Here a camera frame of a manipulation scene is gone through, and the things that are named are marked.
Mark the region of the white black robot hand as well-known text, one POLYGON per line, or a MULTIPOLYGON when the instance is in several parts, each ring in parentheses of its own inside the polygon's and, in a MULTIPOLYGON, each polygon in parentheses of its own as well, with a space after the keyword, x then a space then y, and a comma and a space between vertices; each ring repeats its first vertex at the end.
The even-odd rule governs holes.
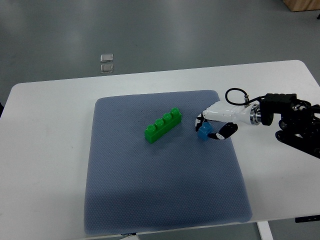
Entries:
POLYGON ((259 125, 262 122, 260 106, 258 104, 231 105, 225 101, 217 101, 196 117, 196 132, 203 122, 224 123, 218 132, 213 130, 208 137, 214 140, 225 140, 238 130, 238 123, 259 125))

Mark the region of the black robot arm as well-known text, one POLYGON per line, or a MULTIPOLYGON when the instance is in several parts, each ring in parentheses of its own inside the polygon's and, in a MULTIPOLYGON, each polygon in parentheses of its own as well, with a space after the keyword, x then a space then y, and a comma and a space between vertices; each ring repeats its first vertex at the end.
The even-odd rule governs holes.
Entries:
POLYGON ((318 104, 297 98, 295 93, 268 93, 259 100, 260 119, 264 126, 270 126, 274 115, 280 115, 280 130, 275 133, 276 139, 312 155, 320 157, 320 113, 318 104))

